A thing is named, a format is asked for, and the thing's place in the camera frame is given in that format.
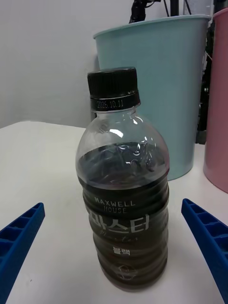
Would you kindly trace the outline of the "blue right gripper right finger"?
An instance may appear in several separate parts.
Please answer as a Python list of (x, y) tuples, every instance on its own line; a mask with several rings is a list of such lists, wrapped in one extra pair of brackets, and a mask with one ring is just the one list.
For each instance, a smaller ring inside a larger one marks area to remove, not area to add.
[(224, 303), (228, 303), (227, 225), (189, 199), (183, 199), (181, 213), (204, 256)]

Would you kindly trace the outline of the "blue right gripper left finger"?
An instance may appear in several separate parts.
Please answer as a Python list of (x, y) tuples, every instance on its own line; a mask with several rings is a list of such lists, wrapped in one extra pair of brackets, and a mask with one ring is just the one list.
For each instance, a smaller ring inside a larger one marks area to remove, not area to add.
[(6, 303), (24, 260), (45, 218), (36, 204), (0, 231), (0, 303)]

